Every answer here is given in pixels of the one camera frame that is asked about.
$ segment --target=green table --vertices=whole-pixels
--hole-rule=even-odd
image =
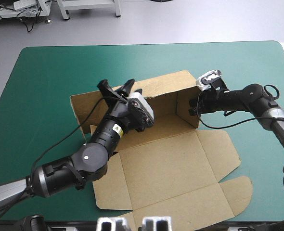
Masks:
[[[278,102],[284,108],[284,51],[274,41],[25,48],[0,99],[0,183],[28,175],[35,158],[77,125],[70,95],[96,90],[103,78],[116,86],[129,78],[142,80],[183,69],[195,77],[220,69],[234,90],[251,83],[273,84],[281,91]],[[214,113],[203,119],[222,126],[249,117]],[[233,220],[284,219],[283,148],[257,121],[227,131],[242,164],[226,179],[247,175],[254,187],[249,207]],[[70,155],[82,143],[77,131],[41,163]],[[94,220],[122,213],[98,209],[89,183],[80,192],[72,188],[24,201],[4,219],[43,214],[47,220]]]

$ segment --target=gray floor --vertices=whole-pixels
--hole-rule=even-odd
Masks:
[[[124,0],[113,9],[71,11],[30,34],[17,20],[0,24],[0,95],[22,48],[28,46],[149,44],[276,40],[284,42],[284,0]]]

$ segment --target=label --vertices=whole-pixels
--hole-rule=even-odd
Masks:
[[[124,135],[124,132],[123,132],[123,129],[120,127],[120,125],[114,124],[112,129],[120,136],[120,138],[122,138],[122,136]]]

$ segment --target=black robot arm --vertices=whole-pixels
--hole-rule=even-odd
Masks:
[[[251,84],[242,90],[229,90],[221,79],[219,70],[205,73],[196,83],[201,93],[198,99],[190,100],[190,115],[198,114],[199,116],[204,113],[224,111],[224,115],[228,116],[236,111],[250,112],[264,129],[275,134],[284,147],[284,110],[275,101],[279,98],[279,91],[275,86],[266,85],[263,87],[259,84]],[[274,88],[277,96],[270,94],[267,87]]]
[[[122,136],[133,129],[143,131],[154,123],[153,111],[142,91],[131,93],[133,84],[131,79],[114,91],[106,79],[102,80],[97,87],[108,110],[90,142],[70,156],[38,166],[30,177],[0,185],[0,211],[19,195],[17,202],[32,196],[49,197],[72,186],[81,190],[86,182],[106,174],[107,162]]]

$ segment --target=cardboard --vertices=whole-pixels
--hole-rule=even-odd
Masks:
[[[192,231],[233,218],[249,204],[248,177],[219,183],[240,165],[239,156],[222,130],[196,130],[188,101],[199,89],[188,71],[136,82],[154,110],[155,124],[144,132],[130,131],[108,162],[107,174],[95,181],[97,206],[132,210],[126,214],[135,227],[146,216],[171,216],[174,230]],[[99,91],[71,97],[79,121],[86,118]],[[107,107],[100,104],[84,126],[92,132]]]

